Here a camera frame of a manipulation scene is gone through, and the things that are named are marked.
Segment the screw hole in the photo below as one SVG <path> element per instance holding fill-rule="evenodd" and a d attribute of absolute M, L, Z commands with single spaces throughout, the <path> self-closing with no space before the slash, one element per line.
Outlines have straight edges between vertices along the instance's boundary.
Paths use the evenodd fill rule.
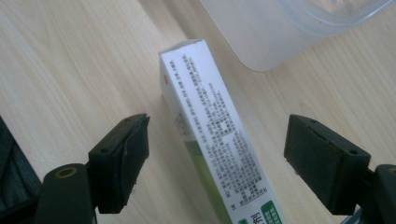
<path fill-rule="evenodd" d="M 63 179 L 74 175 L 76 172 L 77 172 L 76 167 L 65 167 L 56 173 L 56 177 L 59 179 Z"/>
<path fill-rule="evenodd" d="M 389 172 L 393 175 L 396 175 L 396 168 L 395 167 L 391 167 L 389 168 Z"/>

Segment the plastic container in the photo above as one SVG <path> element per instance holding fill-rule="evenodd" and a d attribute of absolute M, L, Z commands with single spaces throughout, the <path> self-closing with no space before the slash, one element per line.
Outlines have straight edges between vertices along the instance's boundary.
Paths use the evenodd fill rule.
<path fill-rule="evenodd" d="M 320 39 L 367 20 L 392 0 L 201 0 L 239 60 L 269 71 Z"/>

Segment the green label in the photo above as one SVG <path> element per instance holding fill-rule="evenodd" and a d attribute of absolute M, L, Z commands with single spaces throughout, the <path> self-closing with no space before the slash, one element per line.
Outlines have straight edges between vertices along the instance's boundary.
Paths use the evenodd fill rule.
<path fill-rule="evenodd" d="M 246 219 L 242 219 L 238 222 L 238 224 L 248 224 Z"/>
<path fill-rule="evenodd" d="M 265 221 L 271 224 L 282 224 L 279 214 L 276 211 L 275 205 L 272 201 L 262 206 L 262 214 L 264 215 Z"/>

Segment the wooden table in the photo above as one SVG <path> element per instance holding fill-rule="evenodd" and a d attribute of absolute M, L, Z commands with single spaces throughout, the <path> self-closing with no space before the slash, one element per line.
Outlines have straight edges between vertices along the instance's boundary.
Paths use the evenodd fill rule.
<path fill-rule="evenodd" d="M 217 223 L 160 89 L 158 52 L 204 38 L 289 223 L 339 223 L 283 158 L 289 114 L 396 163 L 396 5 L 258 73 L 199 1 L 0 2 L 0 114 L 40 178 L 146 112 L 150 157 L 128 206 L 100 223 Z"/>

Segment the black mechanical part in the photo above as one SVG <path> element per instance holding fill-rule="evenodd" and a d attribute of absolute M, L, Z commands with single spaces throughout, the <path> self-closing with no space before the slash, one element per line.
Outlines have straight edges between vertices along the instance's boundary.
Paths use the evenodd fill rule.
<path fill-rule="evenodd" d="M 35 223 L 96 223 L 85 165 L 61 166 L 45 176 Z"/>
<path fill-rule="evenodd" d="M 1 118 L 0 186 L 0 223 L 33 222 L 41 182 Z"/>
<path fill-rule="evenodd" d="M 23 191 L 15 191 L 16 195 L 26 190 L 33 193 L 41 190 L 41 193 L 33 194 L 30 200 L 17 202 L 5 211 L 0 210 L 0 223 L 91 224 L 96 223 L 96 206 L 101 213 L 119 213 L 127 204 L 137 176 L 149 156 L 148 125 L 146 114 L 122 120 L 89 153 L 86 165 L 69 164 L 56 168 L 45 176 L 42 187 L 33 169 L 25 172 L 21 179 Z M 2 136 L 0 155 L 4 154 L 4 147 L 12 146 L 13 141 Z M 3 175 L 5 166 L 0 165 L 0 175 Z M 32 184 L 26 184 L 34 180 L 37 180 L 38 188 L 36 182 L 34 188 Z"/>
<path fill-rule="evenodd" d="M 102 214 L 117 214 L 128 203 L 137 176 L 149 156 L 145 114 L 121 121 L 89 153 L 93 201 Z"/>
<path fill-rule="evenodd" d="M 284 156 L 333 215 L 361 209 L 360 223 L 396 220 L 396 166 L 368 169 L 371 155 L 314 119 L 290 115 Z"/>

